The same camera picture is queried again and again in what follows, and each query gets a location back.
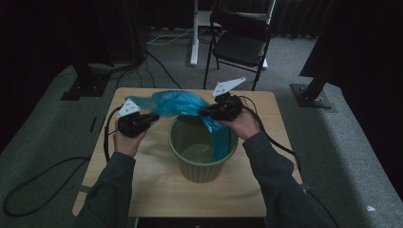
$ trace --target black chair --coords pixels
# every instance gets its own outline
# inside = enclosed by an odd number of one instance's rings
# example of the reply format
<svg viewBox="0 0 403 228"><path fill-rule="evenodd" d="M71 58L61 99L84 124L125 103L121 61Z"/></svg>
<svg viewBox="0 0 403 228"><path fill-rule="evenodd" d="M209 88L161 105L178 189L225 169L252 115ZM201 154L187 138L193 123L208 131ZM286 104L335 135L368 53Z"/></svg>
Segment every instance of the black chair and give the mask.
<svg viewBox="0 0 403 228"><path fill-rule="evenodd" d="M218 39L214 25L221 26L223 35ZM256 73L252 90L259 80L272 31L269 25L258 18L239 13L216 10L210 15L212 39L208 49L207 67L205 69L203 88L207 83L211 53L219 63L242 68Z"/></svg>

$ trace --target person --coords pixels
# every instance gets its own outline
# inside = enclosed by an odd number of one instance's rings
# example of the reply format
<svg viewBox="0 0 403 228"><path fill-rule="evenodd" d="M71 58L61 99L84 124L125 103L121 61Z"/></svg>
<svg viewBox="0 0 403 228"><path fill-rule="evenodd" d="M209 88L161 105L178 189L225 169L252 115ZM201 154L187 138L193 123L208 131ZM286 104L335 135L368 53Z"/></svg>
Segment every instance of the person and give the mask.
<svg viewBox="0 0 403 228"><path fill-rule="evenodd" d="M293 163L276 152L249 111L243 109L234 121L221 123L244 140L242 145L266 205L267 227L328 227L292 177ZM128 138L115 132L115 153L88 192L73 227L126 227L134 157L145 134Z"/></svg>

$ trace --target chair backrest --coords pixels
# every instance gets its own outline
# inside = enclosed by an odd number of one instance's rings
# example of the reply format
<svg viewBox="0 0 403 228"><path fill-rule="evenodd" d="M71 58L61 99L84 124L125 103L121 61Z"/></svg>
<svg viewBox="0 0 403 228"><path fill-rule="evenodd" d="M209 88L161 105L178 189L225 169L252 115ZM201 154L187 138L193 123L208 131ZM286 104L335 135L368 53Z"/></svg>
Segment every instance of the chair backrest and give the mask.
<svg viewBox="0 0 403 228"><path fill-rule="evenodd" d="M255 38L265 43L270 40L272 35L271 29L265 21L235 12L213 11L210 15L211 28L214 23L237 35Z"/></svg>

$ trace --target forearm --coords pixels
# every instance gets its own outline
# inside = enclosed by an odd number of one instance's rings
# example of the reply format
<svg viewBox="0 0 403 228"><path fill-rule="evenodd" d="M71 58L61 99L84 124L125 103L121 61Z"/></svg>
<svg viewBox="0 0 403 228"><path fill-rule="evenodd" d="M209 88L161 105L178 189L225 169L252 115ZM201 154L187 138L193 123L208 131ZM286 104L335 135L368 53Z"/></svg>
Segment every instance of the forearm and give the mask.
<svg viewBox="0 0 403 228"><path fill-rule="evenodd" d="M115 152L86 195L74 227L126 227L135 160Z"/></svg>
<svg viewBox="0 0 403 228"><path fill-rule="evenodd" d="M326 227L294 180L294 165L277 153L264 133L251 137L243 146L260 185L268 227Z"/></svg>

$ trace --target black controller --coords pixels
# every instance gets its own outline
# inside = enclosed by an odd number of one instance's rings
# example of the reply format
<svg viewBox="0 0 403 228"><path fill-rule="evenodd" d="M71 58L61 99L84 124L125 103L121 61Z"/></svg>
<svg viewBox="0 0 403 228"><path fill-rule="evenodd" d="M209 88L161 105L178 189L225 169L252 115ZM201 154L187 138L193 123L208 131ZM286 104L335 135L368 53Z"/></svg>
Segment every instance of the black controller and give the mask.
<svg viewBox="0 0 403 228"><path fill-rule="evenodd" d="M242 112L243 104L236 95L231 96L229 92L217 96L212 104L199 110L202 116L211 116L217 121L234 121Z"/></svg>
<svg viewBox="0 0 403 228"><path fill-rule="evenodd" d="M150 128L151 124L159 119L160 116L153 113L140 114L140 112L135 112L119 118L118 130L125 136L134 138Z"/></svg>

